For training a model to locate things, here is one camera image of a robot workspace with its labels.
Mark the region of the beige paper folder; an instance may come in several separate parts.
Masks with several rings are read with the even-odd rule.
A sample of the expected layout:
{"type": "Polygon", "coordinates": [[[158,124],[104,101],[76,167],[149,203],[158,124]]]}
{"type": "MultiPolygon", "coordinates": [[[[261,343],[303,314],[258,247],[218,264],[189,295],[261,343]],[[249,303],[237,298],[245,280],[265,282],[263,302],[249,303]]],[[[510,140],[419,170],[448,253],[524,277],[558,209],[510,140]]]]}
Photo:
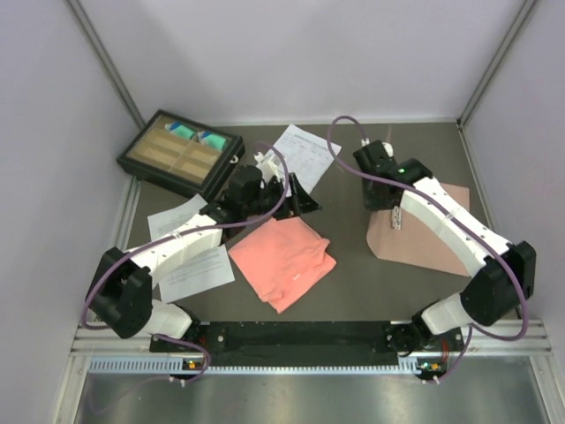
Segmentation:
{"type": "Polygon", "coordinates": [[[448,246],[415,216],[401,211],[400,222],[399,229],[393,227],[391,210],[371,214],[366,242],[378,259],[457,276],[469,275],[448,246]]]}

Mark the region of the white text document sheet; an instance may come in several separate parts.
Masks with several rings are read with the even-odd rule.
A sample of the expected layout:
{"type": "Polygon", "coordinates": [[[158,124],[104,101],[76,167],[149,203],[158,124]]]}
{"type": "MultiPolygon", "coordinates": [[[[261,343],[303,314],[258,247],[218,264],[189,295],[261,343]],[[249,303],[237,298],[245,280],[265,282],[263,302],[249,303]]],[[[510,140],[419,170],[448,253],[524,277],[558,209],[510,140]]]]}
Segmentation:
{"type": "MultiPolygon", "coordinates": [[[[148,219],[150,240],[155,241],[181,231],[207,205],[199,195],[175,208],[151,215],[148,219]]],[[[172,303],[235,281],[225,246],[208,240],[198,241],[180,256],[180,265],[157,280],[161,300],[172,303]]]]}

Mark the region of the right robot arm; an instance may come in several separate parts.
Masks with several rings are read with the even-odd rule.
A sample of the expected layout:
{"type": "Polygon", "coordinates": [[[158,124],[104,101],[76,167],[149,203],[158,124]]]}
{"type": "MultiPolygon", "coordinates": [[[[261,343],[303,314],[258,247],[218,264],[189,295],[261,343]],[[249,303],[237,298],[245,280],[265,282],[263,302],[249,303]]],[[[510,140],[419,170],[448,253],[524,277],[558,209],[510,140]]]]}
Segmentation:
{"type": "Polygon", "coordinates": [[[525,307],[535,284],[537,254],[531,244],[514,244],[484,226],[422,162],[398,163],[388,143],[364,139],[353,156],[365,207],[372,212],[400,208],[415,217],[449,248],[471,279],[462,291],[392,329],[392,348],[400,353],[430,350],[452,329],[484,329],[512,309],[525,307]]]}

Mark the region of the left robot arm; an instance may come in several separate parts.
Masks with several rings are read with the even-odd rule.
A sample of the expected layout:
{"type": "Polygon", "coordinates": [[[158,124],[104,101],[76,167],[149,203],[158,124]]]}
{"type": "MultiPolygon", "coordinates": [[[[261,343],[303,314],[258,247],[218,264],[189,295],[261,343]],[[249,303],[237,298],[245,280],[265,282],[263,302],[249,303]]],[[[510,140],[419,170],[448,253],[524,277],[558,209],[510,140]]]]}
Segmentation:
{"type": "Polygon", "coordinates": [[[233,173],[220,197],[175,230],[143,246],[106,251],[95,271],[84,310],[103,328],[127,339],[147,333],[191,350],[200,329],[181,307],[154,299],[154,287],[176,269],[227,239],[226,231],[263,219],[288,219],[320,210],[293,173],[267,174],[245,165],[233,173]]]}

